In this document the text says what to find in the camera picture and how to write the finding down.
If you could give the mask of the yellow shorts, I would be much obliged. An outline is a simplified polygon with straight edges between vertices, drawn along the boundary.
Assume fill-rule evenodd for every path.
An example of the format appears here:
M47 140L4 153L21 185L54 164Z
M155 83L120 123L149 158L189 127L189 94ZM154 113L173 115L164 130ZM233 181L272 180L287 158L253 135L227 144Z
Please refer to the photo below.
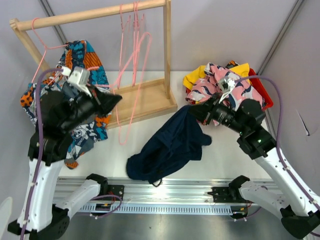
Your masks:
M203 79L205 74L205 65L200 65L198 68L193 70L191 73L183 77L182 84L185 87L185 92L189 94L196 81L201 78ZM247 77L250 72L250 65L248 63L239 64L236 67L230 68L231 71L238 74L241 77Z

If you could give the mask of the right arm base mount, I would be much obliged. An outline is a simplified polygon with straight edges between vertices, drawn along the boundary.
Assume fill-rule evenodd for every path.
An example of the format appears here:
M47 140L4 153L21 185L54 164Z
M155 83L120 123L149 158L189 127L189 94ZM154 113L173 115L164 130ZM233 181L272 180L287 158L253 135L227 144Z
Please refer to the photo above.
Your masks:
M247 203L240 194L240 187L250 181L250 178L240 175L232 180L228 186L218 187L213 186L211 191L207 192L208 195L212 196L214 203Z

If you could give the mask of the pink hanger of yellow shorts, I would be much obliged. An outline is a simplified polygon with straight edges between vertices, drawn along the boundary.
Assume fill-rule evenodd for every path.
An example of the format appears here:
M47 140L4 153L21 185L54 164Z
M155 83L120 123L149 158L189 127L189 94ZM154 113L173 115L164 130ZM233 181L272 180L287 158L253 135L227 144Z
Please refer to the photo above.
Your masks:
M134 16L133 16L133 76L132 76L132 85L136 85L137 78L137 70L138 70L138 43L139 43L139 31L140 31L140 23L139 23L139 1L134 3Z

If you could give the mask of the pink hanger of camouflage shorts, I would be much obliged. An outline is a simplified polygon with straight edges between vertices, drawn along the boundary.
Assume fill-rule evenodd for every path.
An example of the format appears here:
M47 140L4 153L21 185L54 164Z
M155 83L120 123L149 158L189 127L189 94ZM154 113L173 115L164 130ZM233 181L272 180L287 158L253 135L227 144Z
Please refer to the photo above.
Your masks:
M139 65L139 54L140 49L138 47L140 41L140 31L144 30L144 21L145 21L145 14L142 14L142 17L139 17L139 4L140 1L136 1L134 3L134 15L133 15L133 76L132 76L132 85L136 85L137 79L137 70Z

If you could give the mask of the pink patterned shorts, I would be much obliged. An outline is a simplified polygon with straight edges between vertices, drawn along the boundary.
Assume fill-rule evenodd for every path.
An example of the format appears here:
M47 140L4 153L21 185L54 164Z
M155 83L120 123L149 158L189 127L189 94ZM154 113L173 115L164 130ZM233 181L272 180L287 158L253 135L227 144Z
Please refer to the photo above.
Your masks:
M219 81L224 78L230 78L234 81L249 77L251 67L248 63L238 64L235 61L230 61L226 66L221 66L212 62L206 65L201 65L191 73L185 75L182 84L185 87L185 100L193 105L188 113L202 124L209 122L210 110L213 107L210 99L212 97L220 97L223 94L219 86ZM244 100L251 99L260 104L260 107L265 106L265 98L254 86L253 79L246 79L238 82L233 90L222 100L222 104L227 108L237 111Z

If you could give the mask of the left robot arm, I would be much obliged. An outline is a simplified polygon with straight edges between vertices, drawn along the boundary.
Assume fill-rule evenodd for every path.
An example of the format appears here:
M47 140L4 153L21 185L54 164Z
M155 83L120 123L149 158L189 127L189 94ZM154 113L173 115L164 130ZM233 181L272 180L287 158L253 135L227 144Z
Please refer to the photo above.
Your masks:
M18 219L7 230L31 240L57 240L67 230L73 216L90 200L108 196L106 177L92 173L64 200L54 203L61 168L65 164L72 131L94 115L106 115L122 97L90 87L74 101L60 91L38 95L35 100L37 126L30 138L27 195Z

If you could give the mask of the blue orange patterned shorts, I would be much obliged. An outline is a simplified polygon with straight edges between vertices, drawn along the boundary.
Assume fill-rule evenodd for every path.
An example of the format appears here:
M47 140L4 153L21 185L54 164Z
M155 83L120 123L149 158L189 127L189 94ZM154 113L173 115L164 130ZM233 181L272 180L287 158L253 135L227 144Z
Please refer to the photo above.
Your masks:
M67 67L73 70L75 67L84 68L90 71L88 83L98 85L98 90L108 93L110 90L105 87L109 84L105 69L94 48L87 40L75 40L65 44L64 51L58 64L58 69ZM72 102L79 91L67 82L67 76L58 71L50 73L49 77L42 81L40 94L44 95L50 91L62 92L64 98ZM28 84L27 90L20 98L20 105L26 112L33 124L37 122L35 90L36 83ZM83 124L77 126L73 132L72 143L68 148L64 164L67 168L73 170L79 164L77 159L90 151L94 144L108 139L107 126L109 124L111 113L106 116L95 115L92 119L86 120Z

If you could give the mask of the orange black camouflage shorts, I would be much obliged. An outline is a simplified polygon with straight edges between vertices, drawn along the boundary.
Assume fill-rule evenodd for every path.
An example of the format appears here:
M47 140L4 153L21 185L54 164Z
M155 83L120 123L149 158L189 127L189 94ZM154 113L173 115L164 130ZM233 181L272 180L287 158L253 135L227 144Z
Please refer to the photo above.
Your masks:
M239 64L237 62L235 62L234 60L231 60L228 62L228 64L225 66L227 69L231 69L234 67L237 67Z

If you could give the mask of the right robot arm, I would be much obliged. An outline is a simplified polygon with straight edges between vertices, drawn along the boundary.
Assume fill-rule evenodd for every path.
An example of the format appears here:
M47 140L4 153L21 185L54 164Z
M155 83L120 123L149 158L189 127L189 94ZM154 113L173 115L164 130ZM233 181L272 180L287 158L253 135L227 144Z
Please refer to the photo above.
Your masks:
M211 120L239 134L240 149L260 165L282 192L277 195L246 176L229 183L228 196L255 203L278 219L295 238L303 239L320 225L320 197L302 180L285 158L277 141L262 127L265 112L260 103L245 99L233 110L216 97L190 106L189 113L204 124Z

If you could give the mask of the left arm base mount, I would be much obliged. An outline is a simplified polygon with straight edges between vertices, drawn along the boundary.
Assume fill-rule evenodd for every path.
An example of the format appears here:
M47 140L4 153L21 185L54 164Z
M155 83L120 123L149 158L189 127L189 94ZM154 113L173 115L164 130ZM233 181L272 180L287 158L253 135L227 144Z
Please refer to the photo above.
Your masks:
M111 184L108 186L106 195L115 195L115 196L120 197L123 200L124 193L125 193L125 186L124 185ZM109 202L119 202L120 201L117 197L114 197L114 196L103 197L101 200L109 201Z

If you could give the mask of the navy blue shorts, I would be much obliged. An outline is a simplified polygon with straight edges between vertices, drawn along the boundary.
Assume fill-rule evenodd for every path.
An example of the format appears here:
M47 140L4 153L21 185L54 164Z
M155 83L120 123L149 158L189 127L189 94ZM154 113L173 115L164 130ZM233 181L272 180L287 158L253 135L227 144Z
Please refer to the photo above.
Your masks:
M203 133L190 108L190 105L181 107L139 153L127 159L126 173L130 179L153 185L189 161L202 159L203 147L211 145L212 138Z

